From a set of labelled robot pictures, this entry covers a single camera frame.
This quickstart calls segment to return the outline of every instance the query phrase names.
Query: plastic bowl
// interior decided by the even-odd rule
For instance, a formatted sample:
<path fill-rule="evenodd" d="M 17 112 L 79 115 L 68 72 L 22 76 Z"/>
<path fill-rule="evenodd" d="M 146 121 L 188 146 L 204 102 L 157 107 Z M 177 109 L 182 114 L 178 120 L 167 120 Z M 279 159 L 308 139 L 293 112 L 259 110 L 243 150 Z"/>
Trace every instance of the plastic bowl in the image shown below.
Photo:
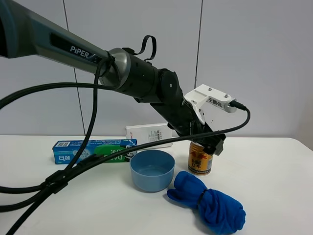
<path fill-rule="evenodd" d="M 173 179 L 175 160 L 172 155 L 160 150 L 145 150 L 131 158 L 134 184 L 148 192 L 161 191 Z"/>

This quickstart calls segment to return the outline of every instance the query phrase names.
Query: can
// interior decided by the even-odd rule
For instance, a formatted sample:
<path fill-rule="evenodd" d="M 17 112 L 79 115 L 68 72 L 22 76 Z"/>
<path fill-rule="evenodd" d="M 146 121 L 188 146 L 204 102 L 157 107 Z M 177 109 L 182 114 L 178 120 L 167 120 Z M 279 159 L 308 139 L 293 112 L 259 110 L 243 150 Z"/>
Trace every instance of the can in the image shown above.
<path fill-rule="evenodd" d="M 191 142 L 189 147 L 188 169 L 196 175 L 207 175 L 211 172 L 213 156 L 203 151 L 204 147 Z"/>

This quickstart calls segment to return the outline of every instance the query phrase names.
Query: toothpaste box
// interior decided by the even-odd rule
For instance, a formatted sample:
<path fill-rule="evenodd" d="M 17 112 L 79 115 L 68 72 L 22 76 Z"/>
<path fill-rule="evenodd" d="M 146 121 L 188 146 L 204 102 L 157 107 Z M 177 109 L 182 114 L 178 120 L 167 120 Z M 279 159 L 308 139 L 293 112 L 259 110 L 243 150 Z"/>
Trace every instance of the toothpaste box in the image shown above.
<path fill-rule="evenodd" d="M 53 154 L 55 164 L 69 164 L 74 158 L 79 147 L 82 145 L 83 141 L 58 141 L 53 146 Z M 103 154 L 104 156 L 110 155 L 112 153 L 121 151 L 126 148 L 131 148 L 137 145 L 136 139 L 131 140 L 90 140 L 83 151 L 82 155 L 77 162 L 85 159 L 91 154 Z M 129 162 L 130 159 L 135 155 L 137 151 L 130 152 L 126 155 L 121 155 L 113 158 L 108 163 L 121 163 Z"/>

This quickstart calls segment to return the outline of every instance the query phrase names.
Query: table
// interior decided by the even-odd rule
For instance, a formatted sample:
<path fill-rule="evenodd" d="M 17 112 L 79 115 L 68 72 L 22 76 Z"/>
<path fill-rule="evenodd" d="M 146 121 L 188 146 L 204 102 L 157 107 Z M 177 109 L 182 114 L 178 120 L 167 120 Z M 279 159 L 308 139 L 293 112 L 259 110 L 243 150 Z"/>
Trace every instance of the table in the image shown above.
<path fill-rule="evenodd" d="M 51 148 L 55 142 L 81 139 L 0 136 L 0 185 L 40 184 L 48 175 L 65 167 L 54 164 Z M 187 170 L 188 149 L 188 141 L 161 149 L 175 157 L 175 175 Z M 294 139 L 227 138 L 223 153 L 213 158 L 211 173 L 200 179 L 208 188 L 220 190 L 243 204 L 246 224 L 236 234 L 310 235 L 312 168 L 313 152 Z M 31 195 L 0 194 L 0 204 L 17 203 Z M 25 210 L 0 213 L 0 234 L 5 234 Z M 166 190 L 157 193 L 137 190 L 128 163 L 106 163 L 85 172 L 49 197 L 16 234 L 212 233 L 201 223 L 197 211 L 171 201 Z"/>

